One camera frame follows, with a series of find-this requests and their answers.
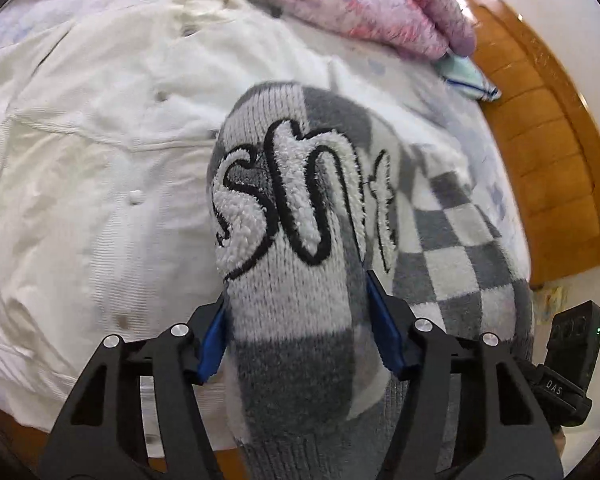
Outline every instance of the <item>purple fabric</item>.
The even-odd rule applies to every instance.
[[[298,18],[360,40],[394,46],[403,57],[439,59],[475,49],[472,26],[455,0],[279,0]]]

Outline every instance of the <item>wooden bed frame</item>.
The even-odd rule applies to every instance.
[[[534,287],[600,265],[600,132],[549,48],[501,0],[458,0],[475,63],[502,90],[482,111],[524,225]]]

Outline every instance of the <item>blue gripper pad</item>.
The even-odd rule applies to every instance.
[[[206,383],[212,375],[218,372],[224,350],[226,349],[226,319],[225,310],[220,308],[209,325],[200,343],[198,379]]]
[[[366,291],[371,329],[382,363],[399,380],[407,380],[423,360],[422,350],[409,337],[416,317],[406,301],[384,292],[373,271],[366,274]]]

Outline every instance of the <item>light blue cloth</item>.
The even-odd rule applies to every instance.
[[[433,63],[442,78],[461,94],[480,101],[495,101],[502,92],[471,59],[448,53]]]

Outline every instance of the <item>white bedsheet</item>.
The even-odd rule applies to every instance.
[[[128,6],[138,0],[11,0],[0,12],[0,48],[17,43],[30,34],[53,27],[76,16]],[[503,235],[504,243],[526,275],[530,262],[522,225],[500,153],[475,102],[459,96],[430,69],[417,62],[403,62],[390,49],[359,41],[344,40],[287,18],[309,48],[340,58],[353,72],[391,94],[397,102],[432,123],[443,126],[448,142],[460,147],[470,162],[477,185],[474,200]],[[0,400],[0,407],[5,408]],[[221,392],[211,396],[203,415],[221,415]],[[220,442],[221,449],[227,444]]]

